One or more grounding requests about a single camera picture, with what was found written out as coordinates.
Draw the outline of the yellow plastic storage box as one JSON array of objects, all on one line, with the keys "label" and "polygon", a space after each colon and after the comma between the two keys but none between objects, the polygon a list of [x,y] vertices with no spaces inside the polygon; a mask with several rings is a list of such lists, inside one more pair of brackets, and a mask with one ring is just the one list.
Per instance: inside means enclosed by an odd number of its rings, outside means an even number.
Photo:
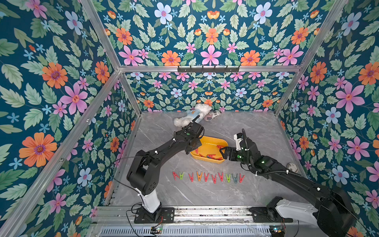
[{"label": "yellow plastic storage box", "polygon": [[201,146],[190,152],[195,160],[214,164],[222,164],[224,162],[220,149],[228,147],[227,141],[220,138],[203,136],[200,142]]}]

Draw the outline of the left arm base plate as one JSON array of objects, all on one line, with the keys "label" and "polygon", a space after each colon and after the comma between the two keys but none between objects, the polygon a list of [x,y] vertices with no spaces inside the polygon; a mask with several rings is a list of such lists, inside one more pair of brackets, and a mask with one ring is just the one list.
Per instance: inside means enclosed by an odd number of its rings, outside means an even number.
[{"label": "left arm base plate", "polygon": [[136,224],[158,224],[173,223],[175,217],[175,208],[159,207],[156,212],[150,213],[143,207],[137,209],[134,223]]}]

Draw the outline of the orange clothespin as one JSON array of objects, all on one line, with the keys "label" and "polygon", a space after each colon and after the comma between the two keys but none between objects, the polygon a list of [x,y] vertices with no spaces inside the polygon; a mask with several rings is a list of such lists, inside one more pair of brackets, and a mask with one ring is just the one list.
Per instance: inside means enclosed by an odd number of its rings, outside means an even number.
[{"label": "orange clothespin", "polygon": [[203,172],[201,171],[201,172],[196,172],[196,175],[197,175],[197,180],[198,180],[198,182],[201,182],[202,181],[202,175],[203,175]]}]

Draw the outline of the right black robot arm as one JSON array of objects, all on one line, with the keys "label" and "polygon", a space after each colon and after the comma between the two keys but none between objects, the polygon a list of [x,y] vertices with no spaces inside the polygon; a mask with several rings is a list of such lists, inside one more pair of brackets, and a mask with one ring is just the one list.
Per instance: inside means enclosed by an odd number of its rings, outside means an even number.
[{"label": "right black robot arm", "polygon": [[341,188],[310,181],[287,169],[276,159],[261,155],[255,142],[245,131],[235,135],[236,147],[220,149],[223,159],[247,165],[255,176],[272,180],[304,198],[307,203],[290,203],[283,198],[271,201],[283,218],[303,220],[317,225],[330,237],[344,237],[355,225],[356,217],[349,195]]}]

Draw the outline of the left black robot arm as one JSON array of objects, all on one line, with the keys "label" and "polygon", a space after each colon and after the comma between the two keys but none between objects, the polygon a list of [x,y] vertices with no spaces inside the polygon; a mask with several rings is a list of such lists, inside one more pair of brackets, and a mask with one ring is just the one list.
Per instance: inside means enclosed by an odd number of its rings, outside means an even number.
[{"label": "left black robot arm", "polygon": [[204,128],[196,122],[199,117],[196,116],[175,132],[173,138],[160,147],[148,152],[141,150],[134,157],[127,180],[141,198],[143,213],[153,220],[157,220],[162,212],[162,204],[156,193],[160,170],[177,153],[185,151],[189,154],[201,146]]}]

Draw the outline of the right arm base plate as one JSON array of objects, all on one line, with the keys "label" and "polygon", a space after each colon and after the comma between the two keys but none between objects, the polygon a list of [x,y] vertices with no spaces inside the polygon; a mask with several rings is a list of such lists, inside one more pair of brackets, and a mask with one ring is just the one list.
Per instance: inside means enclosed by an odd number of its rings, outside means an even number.
[{"label": "right arm base plate", "polygon": [[267,208],[262,206],[250,207],[249,212],[255,223],[293,223],[292,218],[283,218],[279,215],[275,208]]}]

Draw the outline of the grey teal clothespin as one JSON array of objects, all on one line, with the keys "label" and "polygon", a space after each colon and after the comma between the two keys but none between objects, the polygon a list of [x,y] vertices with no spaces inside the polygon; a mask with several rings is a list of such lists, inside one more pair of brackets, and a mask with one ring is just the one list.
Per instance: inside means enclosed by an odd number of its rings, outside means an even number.
[{"label": "grey teal clothespin", "polygon": [[239,182],[239,175],[238,174],[236,174],[236,175],[233,174],[232,178],[233,178],[233,181],[235,184],[237,184]]}]

